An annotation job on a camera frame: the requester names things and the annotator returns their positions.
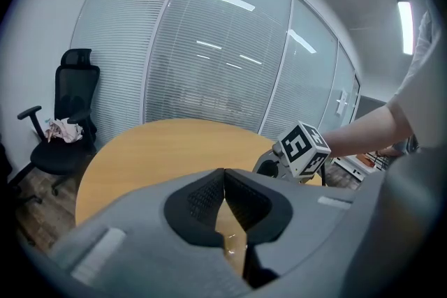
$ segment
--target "table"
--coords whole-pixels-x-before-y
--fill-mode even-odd
[[[76,198],[76,225],[129,191],[217,167],[252,171],[273,141],[201,119],[165,119],[132,128],[107,143],[87,168]],[[321,185],[316,175],[307,184]],[[216,229],[230,263],[242,273],[245,232],[224,202]]]

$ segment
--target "person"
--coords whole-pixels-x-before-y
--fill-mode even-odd
[[[429,10],[424,14],[420,23],[413,60],[395,96],[383,107],[370,112],[353,123],[324,133],[323,137],[332,150],[332,157],[377,151],[413,135],[413,128],[404,110],[402,110],[402,101],[399,100],[399,97],[404,88],[413,86],[412,79],[430,57],[428,53],[432,50],[434,39],[438,39],[440,35],[440,26],[433,19],[437,12],[430,0],[427,0],[427,7]],[[408,101],[408,97],[408,94],[406,94],[404,99]]]

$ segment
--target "black office chair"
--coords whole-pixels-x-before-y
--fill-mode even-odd
[[[17,116],[20,120],[30,117],[41,138],[31,153],[31,163],[44,172],[62,176],[51,185],[53,195],[58,194],[58,185],[75,174],[88,156],[96,153],[96,127],[90,119],[90,105],[99,67],[90,64],[90,53],[91,49],[71,49],[63,55],[56,70],[54,118],[68,118],[69,124],[79,124],[83,129],[81,140],[67,144],[63,139],[52,138],[48,142],[36,117],[36,112],[42,109],[40,105]]]

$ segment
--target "wooden floor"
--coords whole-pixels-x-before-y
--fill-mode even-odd
[[[37,195],[42,204],[31,201],[16,211],[17,221],[36,242],[36,248],[47,253],[51,246],[75,227],[76,193],[79,179],[71,178],[59,187],[59,195],[51,194],[51,184],[56,176],[33,169],[20,183],[20,197]],[[326,168],[329,186],[357,189],[360,182],[338,165]]]

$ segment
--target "shirt sleeve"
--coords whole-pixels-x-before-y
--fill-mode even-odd
[[[399,94],[402,89],[411,81],[414,75],[418,72],[419,68],[423,64],[423,60],[425,59],[425,55],[427,54],[430,45],[432,44],[432,19],[430,17],[430,13],[425,12],[422,20],[420,21],[419,26],[419,37],[416,43],[416,48],[414,50],[413,60],[411,61],[411,65],[406,73],[404,81],[401,83],[399,89],[396,92],[396,95]]]

